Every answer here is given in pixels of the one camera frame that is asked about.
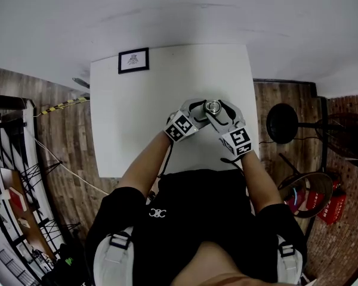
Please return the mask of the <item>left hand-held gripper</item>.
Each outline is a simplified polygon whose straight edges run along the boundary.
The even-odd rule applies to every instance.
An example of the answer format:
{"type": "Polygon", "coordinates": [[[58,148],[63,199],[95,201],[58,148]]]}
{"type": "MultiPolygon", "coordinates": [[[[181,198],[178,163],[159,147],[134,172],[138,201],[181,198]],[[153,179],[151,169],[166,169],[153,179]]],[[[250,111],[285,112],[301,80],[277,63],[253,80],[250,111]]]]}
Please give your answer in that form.
{"type": "Polygon", "coordinates": [[[198,129],[210,124],[209,119],[203,116],[204,103],[206,103],[206,99],[187,100],[180,110],[170,116],[163,131],[172,142],[180,142],[198,132],[198,129]]]}

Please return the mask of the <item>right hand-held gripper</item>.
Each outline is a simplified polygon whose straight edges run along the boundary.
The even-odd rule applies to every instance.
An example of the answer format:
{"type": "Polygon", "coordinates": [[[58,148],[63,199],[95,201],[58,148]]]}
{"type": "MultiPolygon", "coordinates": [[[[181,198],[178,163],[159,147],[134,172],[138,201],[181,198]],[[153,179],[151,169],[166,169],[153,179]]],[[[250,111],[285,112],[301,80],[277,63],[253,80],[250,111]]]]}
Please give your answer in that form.
{"type": "Polygon", "coordinates": [[[222,144],[238,159],[252,151],[252,141],[241,110],[232,103],[219,100],[221,111],[218,114],[206,112],[210,124],[221,135],[222,144]]]}

